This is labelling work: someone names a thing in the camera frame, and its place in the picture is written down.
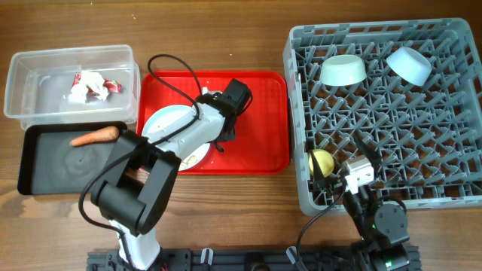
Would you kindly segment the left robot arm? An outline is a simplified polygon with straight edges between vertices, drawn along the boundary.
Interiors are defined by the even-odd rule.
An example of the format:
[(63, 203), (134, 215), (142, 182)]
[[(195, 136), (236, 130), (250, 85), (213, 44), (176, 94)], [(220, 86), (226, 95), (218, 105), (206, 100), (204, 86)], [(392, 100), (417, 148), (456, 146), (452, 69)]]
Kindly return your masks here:
[(161, 248), (155, 226), (163, 215), (184, 159), (206, 143), (233, 140), (237, 118), (252, 100), (246, 84), (236, 79), (221, 93), (193, 99), (188, 113), (146, 137), (125, 132), (100, 173), (86, 185), (116, 232), (119, 255), (128, 270), (147, 270)]

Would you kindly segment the orange carrot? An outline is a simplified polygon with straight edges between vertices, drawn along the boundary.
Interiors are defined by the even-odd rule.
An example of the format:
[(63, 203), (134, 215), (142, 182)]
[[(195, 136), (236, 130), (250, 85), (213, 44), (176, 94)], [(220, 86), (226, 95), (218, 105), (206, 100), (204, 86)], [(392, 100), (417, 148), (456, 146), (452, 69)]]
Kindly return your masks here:
[(108, 126), (94, 132), (90, 132), (76, 139), (72, 139), (69, 144), (72, 147), (79, 147), (83, 145), (90, 145), (100, 142), (110, 142), (118, 138), (120, 132), (115, 126)]

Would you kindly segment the green bowl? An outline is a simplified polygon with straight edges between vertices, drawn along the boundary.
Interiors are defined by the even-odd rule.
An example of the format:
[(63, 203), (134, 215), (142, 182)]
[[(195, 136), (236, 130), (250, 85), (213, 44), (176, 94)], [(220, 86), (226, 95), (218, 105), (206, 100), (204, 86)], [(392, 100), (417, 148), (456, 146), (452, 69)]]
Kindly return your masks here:
[(365, 63), (359, 56), (339, 55), (322, 63), (319, 80), (324, 85), (340, 87), (360, 83), (366, 77)]

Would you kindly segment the light blue bowl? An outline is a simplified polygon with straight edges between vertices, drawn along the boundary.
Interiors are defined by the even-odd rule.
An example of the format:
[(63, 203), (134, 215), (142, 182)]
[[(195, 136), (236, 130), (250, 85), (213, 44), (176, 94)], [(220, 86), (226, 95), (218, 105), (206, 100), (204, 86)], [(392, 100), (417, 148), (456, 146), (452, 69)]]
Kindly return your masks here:
[(387, 64), (400, 78), (421, 87), (432, 72), (431, 63), (418, 51), (400, 47), (386, 58)]

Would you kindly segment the light blue plate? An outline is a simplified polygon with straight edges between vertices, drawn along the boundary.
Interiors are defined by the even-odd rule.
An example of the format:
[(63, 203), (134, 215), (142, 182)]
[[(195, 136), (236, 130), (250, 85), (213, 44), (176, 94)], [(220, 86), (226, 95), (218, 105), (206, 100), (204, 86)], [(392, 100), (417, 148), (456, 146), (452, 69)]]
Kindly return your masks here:
[[(142, 129), (142, 136), (146, 137), (149, 133), (158, 132), (167, 126), (170, 126), (186, 115), (190, 110), (191, 107), (187, 105), (169, 105), (156, 111), (145, 123)], [(179, 171), (187, 171), (200, 164), (208, 154), (209, 149), (209, 143), (199, 146), (192, 154), (183, 159)]]

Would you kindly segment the white tissue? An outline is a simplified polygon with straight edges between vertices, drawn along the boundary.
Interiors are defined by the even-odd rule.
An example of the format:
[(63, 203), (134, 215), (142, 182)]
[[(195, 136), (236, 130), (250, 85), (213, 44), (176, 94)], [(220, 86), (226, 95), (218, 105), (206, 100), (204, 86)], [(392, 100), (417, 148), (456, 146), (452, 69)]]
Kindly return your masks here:
[(86, 104), (93, 99), (105, 101), (109, 91), (105, 79), (98, 72), (77, 72), (70, 90), (69, 101)]

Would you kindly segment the yellow cup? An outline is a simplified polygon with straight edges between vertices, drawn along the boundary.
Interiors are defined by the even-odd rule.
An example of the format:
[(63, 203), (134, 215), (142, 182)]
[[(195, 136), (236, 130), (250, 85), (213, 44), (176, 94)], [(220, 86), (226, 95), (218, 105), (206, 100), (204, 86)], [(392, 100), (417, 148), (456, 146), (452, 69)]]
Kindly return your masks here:
[(332, 155), (324, 149), (315, 149), (311, 150), (308, 154), (308, 162), (309, 162), (309, 169), (310, 174), (313, 175), (313, 158), (315, 157), (316, 162), (319, 165), (323, 175), (328, 177), (334, 171), (334, 158)]

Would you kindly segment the red snack wrapper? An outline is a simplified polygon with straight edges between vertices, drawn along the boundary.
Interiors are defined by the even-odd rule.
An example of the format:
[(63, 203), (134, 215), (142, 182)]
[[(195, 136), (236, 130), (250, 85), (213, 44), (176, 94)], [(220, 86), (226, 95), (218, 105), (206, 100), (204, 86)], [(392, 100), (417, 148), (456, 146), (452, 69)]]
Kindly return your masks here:
[[(80, 80), (81, 80), (81, 73), (77, 72), (75, 74), (72, 86), (79, 84)], [(117, 81), (105, 79), (104, 84), (102, 86), (106, 88), (109, 93), (122, 93), (122, 86)]]

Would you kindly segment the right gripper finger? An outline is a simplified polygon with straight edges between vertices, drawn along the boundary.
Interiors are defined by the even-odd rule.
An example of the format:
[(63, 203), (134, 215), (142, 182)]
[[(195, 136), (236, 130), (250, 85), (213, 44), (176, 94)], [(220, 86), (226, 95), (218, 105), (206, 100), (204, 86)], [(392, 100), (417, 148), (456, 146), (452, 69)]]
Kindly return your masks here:
[(324, 154), (322, 150), (311, 150), (311, 172), (314, 180), (322, 180), (324, 176)]
[(362, 141), (362, 138), (358, 135), (358, 133), (355, 133), (353, 135), (353, 139), (355, 141), (357, 148), (361, 151), (363, 155), (365, 155), (368, 158), (368, 160), (371, 162), (371, 165), (374, 168), (380, 168), (382, 164), (382, 157), (377, 152), (377, 149), (369, 147), (367, 144), (365, 144)]

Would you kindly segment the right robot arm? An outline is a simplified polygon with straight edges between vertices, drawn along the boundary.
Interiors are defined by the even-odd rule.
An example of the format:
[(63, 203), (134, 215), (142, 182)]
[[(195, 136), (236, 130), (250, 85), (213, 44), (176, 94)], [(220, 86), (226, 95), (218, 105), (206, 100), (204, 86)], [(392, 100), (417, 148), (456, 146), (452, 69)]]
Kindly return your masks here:
[[(309, 164), (315, 185), (338, 198), (321, 215), (339, 202), (343, 206), (360, 235), (360, 240), (350, 246), (353, 264), (360, 270), (396, 270), (407, 267), (410, 258), (404, 243), (410, 239), (407, 233), (407, 208), (393, 196), (374, 196), (370, 183), (378, 177), (382, 157), (377, 150), (354, 135), (355, 145), (361, 154), (343, 163), (341, 172), (330, 177), (325, 172), (334, 169), (334, 158), (316, 156), (311, 150)], [(312, 218), (312, 224), (321, 215)]]

